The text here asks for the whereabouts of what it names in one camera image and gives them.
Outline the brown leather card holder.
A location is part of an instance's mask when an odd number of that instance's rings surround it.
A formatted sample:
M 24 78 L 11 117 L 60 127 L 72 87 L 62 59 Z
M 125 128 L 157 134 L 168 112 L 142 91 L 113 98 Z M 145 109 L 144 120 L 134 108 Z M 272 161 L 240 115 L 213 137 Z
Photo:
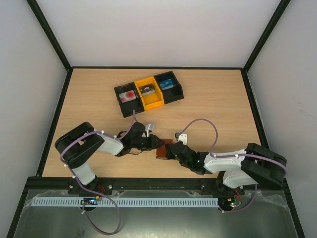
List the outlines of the brown leather card holder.
M 162 139 L 163 145 L 156 150 L 156 159 L 161 160 L 169 160 L 170 156 L 168 155 L 168 149 L 166 148 L 167 145 L 173 143 L 172 139 Z

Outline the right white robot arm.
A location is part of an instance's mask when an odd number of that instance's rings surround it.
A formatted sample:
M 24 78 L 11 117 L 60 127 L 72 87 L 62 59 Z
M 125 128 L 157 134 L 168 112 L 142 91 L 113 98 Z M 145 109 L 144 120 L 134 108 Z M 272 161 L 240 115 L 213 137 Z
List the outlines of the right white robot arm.
M 227 194 L 245 185 L 263 185 L 281 189 L 287 175 L 287 160 L 258 144 L 249 143 L 245 149 L 227 153 L 196 152 L 179 141 L 166 145 L 166 157 L 198 174 L 223 172 L 216 182 L 216 189 Z

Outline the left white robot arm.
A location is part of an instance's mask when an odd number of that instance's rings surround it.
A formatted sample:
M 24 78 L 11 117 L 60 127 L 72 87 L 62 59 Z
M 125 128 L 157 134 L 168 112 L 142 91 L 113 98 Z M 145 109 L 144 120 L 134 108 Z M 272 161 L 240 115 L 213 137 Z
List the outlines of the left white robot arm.
M 73 176 L 82 185 L 89 185 L 97 178 L 88 163 L 88 159 L 96 151 L 121 157 L 129 154 L 132 149 L 140 152 L 158 149 L 164 145 L 164 141 L 151 134 L 153 128 L 152 123 L 143 125 L 132 122 L 127 131 L 112 136 L 96 130 L 89 122 L 84 122 L 57 139 L 54 146 L 60 153 L 60 160 Z

